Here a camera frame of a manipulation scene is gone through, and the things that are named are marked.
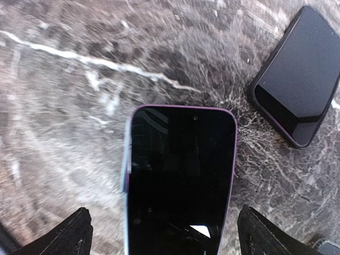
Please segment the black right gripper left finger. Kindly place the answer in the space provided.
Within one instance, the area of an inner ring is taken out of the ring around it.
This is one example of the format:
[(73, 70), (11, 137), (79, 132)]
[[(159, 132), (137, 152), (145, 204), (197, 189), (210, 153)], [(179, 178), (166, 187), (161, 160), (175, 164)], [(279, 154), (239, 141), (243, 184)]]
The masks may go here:
[(93, 230), (89, 210), (81, 207), (51, 231), (14, 251), (13, 254), (89, 255)]

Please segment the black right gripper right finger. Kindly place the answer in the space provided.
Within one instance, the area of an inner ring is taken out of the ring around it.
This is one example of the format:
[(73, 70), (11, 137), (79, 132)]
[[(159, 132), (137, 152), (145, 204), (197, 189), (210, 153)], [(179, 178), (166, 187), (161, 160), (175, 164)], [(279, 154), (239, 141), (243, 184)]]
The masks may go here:
[(243, 205), (237, 228), (242, 254), (316, 254), (249, 205)]

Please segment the pink phone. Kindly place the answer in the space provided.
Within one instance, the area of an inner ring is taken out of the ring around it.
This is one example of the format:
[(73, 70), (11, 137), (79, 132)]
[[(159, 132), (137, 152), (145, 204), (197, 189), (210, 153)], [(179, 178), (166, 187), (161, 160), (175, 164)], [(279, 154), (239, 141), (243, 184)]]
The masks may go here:
[(234, 115), (151, 104), (131, 117), (129, 254), (217, 254), (233, 185)]

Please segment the light blue phone case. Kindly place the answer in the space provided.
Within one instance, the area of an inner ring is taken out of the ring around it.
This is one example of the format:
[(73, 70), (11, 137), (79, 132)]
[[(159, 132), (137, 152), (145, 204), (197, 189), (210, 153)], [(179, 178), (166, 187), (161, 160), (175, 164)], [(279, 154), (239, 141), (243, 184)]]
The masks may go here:
[(131, 126), (132, 117), (129, 117), (125, 124), (124, 143), (123, 143), (123, 159), (121, 170), (121, 192), (124, 200), (124, 254), (129, 254), (129, 230), (128, 230), (128, 188), (129, 175), (131, 172)]

